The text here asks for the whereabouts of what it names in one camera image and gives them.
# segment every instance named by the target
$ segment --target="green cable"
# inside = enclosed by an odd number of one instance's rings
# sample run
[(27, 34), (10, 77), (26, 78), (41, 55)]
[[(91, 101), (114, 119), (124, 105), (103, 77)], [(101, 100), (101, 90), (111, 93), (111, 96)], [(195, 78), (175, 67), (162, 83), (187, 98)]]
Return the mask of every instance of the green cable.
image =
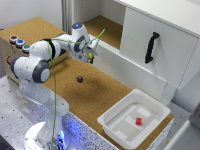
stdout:
[[(104, 32), (105, 32), (105, 29), (96, 38), (94, 38), (93, 40), (88, 41), (88, 42), (71, 42), (71, 41), (65, 41), (65, 40), (61, 40), (61, 39), (52, 39), (52, 40), (64, 41), (64, 42), (74, 43), (74, 44), (86, 44), (86, 43), (90, 43), (90, 42), (98, 39), (96, 47), (95, 47), (95, 50), (94, 50), (94, 54), (95, 54), (97, 46), (98, 46), (98, 43), (99, 43), (99, 40), (100, 40), (100, 38), (101, 38), (101, 36), (103, 35)], [(57, 100), (56, 100), (57, 86), (56, 86), (56, 72), (55, 72), (55, 68), (54, 68), (54, 62), (53, 62), (53, 59), (52, 59), (49, 42), (48, 42), (48, 50), (49, 50), (49, 54), (50, 54), (50, 58), (51, 58), (51, 63), (52, 63), (52, 66), (53, 66), (54, 81), (55, 81), (55, 114), (54, 114), (53, 135), (52, 135), (52, 142), (51, 142), (51, 150), (52, 150), (52, 148), (53, 148), (53, 141), (54, 141), (55, 122), (56, 122), (56, 111), (57, 111)]]
[(54, 62), (53, 62), (53, 59), (52, 59), (52, 55), (51, 55), (51, 50), (50, 50), (50, 45), (49, 45), (49, 42), (48, 42), (48, 49), (49, 49), (49, 54), (50, 54), (50, 58), (51, 58), (51, 63), (52, 63), (52, 66), (53, 66), (53, 74), (54, 74), (54, 81), (55, 81), (55, 114), (54, 114), (54, 124), (53, 124), (53, 135), (52, 135), (52, 141), (51, 141), (51, 150), (53, 148), (53, 141), (54, 141), (54, 129), (55, 129), (55, 122), (56, 122), (56, 105), (57, 105), (57, 99), (56, 99), (56, 91), (57, 91), (57, 86), (56, 86), (56, 72), (55, 72), (55, 68), (54, 68)]

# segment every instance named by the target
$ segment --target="cabinet door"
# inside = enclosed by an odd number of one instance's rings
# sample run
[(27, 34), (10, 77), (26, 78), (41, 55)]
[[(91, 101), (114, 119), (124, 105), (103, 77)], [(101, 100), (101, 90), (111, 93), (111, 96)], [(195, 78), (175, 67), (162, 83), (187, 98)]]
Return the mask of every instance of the cabinet door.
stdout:
[[(153, 32), (160, 37), (154, 40), (153, 60), (146, 64), (145, 56)], [(191, 34), (127, 8), (120, 54), (179, 86), (197, 41), (198, 38)]]

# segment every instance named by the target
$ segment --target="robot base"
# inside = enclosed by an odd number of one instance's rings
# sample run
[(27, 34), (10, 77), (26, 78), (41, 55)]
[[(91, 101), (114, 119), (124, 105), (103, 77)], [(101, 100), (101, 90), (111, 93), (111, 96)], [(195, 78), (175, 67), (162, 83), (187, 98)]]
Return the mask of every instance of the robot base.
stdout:
[[(24, 138), (24, 150), (49, 150), (48, 147), (41, 148), (36, 144), (35, 137), (37, 136), (40, 129), (43, 127), (44, 122), (38, 123), (34, 126), (32, 126), (25, 135)], [(65, 143), (65, 145), (68, 147), (70, 140), (67, 139), (65, 141), (68, 141), (68, 143)]]

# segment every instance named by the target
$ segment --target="robotic arm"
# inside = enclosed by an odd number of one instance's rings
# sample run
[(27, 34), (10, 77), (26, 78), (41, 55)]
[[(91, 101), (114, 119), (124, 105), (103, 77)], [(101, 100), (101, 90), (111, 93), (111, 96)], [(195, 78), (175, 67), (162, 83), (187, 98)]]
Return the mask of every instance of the robotic arm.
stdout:
[[(32, 140), (38, 149), (49, 149), (51, 137), (53, 135), (53, 123), (55, 113), (55, 93), (45, 87), (43, 84), (49, 79), (50, 67), (48, 60), (57, 58), (62, 50), (71, 50), (72, 57), (82, 62), (93, 62), (94, 54), (100, 54), (100, 48), (97, 45), (98, 39), (90, 41), (89, 34), (82, 23), (76, 23), (72, 26), (72, 35), (60, 34), (52, 39), (44, 39), (30, 46), (29, 57), (15, 57), (11, 62), (11, 70), (15, 76), (21, 80), (19, 89), (28, 99), (45, 106), (48, 109), (44, 126)], [(59, 108), (56, 117), (55, 141), (63, 132), (62, 116), (69, 111), (69, 104), (59, 95), (57, 95), (57, 107)], [(58, 149), (66, 149), (64, 139)]]

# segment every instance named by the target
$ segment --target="yellow object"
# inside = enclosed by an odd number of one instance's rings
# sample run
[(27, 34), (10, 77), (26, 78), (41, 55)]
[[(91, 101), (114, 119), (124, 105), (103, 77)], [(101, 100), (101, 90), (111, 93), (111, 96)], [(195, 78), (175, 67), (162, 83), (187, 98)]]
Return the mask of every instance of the yellow object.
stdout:
[(89, 56), (90, 56), (90, 60), (92, 60), (92, 54), (91, 53), (89, 53)]

